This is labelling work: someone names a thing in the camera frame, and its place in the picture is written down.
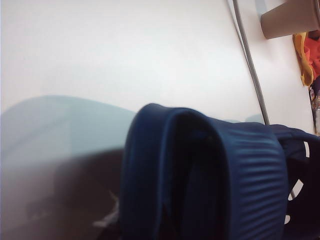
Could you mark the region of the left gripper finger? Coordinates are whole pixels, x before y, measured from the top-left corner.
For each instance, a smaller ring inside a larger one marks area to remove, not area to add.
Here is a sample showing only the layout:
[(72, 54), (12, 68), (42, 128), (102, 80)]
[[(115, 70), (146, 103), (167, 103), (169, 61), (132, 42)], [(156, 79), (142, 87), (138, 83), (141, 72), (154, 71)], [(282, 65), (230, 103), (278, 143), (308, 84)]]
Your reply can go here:
[(119, 240), (117, 223), (105, 226), (120, 191), (122, 149), (86, 154), (58, 167), (53, 194), (27, 205), (30, 222), (16, 240)]

